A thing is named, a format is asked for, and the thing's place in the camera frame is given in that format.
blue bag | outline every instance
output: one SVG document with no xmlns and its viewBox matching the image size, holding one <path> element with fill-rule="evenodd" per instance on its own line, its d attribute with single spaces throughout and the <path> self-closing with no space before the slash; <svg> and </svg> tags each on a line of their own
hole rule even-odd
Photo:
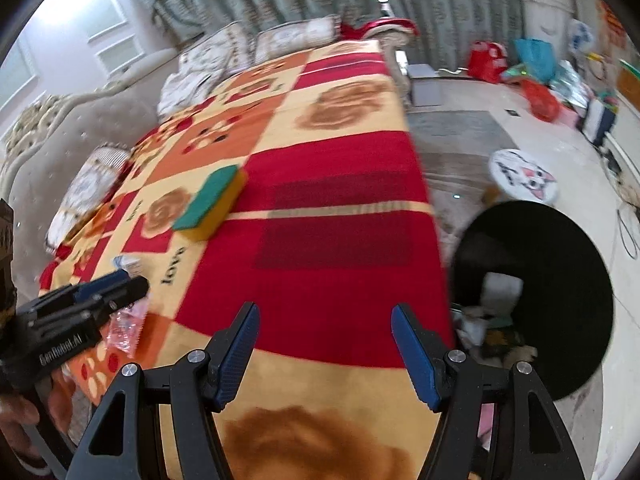
<svg viewBox="0 0 640 480">
<path fill-rule="evenodd" d="M 515 40 L 520 61 L 526 63 L 531 75 L 547 84 L 556 75 L 556 56 L 551 43 L 542 40 Z"/>
</svg>

white box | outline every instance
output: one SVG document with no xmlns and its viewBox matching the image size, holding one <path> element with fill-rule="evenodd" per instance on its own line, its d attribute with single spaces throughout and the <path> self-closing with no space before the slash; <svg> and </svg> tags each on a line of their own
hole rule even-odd
<svg viewBox="0 0 640 480">
<path fill-rule="evenodd" d="M 427 64 L 409 65 L 406 74 L 411 81 L 411 102 L 414 106 L 442 104 L 440 74 Z"/>
</svg>

green and yellow sponge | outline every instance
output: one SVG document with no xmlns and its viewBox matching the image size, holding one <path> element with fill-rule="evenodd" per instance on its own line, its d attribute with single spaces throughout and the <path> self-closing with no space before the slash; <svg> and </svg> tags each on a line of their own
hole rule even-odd
<svg viewBox="0 0 640 480">
<path fill-rule="evenodd" d="M 187 211 L 174 222 L 174 231 L 194 242 L 211 238 L 225 221 L 245 183 L 246 171 L 239 166 L 226 166 L 211 173 Z"/>
</svg>

round white stool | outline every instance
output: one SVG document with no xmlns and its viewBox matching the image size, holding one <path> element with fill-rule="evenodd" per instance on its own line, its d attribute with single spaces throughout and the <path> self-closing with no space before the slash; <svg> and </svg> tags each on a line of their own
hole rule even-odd
<svg viewBox="0 0 640 480">
<path fill-rule="evenodd" d="M 504 200 L 529 200 L 552 205 L 558 197 L 558 181 L 522 150 L 498 150 L 489 159 L 495 185 L 484 192 L 487 205 Z"/>
</svg>

human hand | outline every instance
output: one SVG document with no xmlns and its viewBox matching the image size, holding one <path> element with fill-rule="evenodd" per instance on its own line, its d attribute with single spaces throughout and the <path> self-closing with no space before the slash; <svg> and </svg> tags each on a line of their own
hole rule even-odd
<svg viewBox="0 0 640 480">
<path fill-rule="evenodd" d="M 56 428 L 66 434 L 73 415 L 71 397 L 76 390 L 76 384 L 66 378 L 60 370 L 53 372 L 51 379 L 52 389 L 47 399 L 47 407 Z M 40 456 L 21 426 L 37 424 L 39 420 L 38 410 L 25 398 L 13 394 L 0 395 L 0 431 L 15 452 L 34 458 Z"/>
</svg>

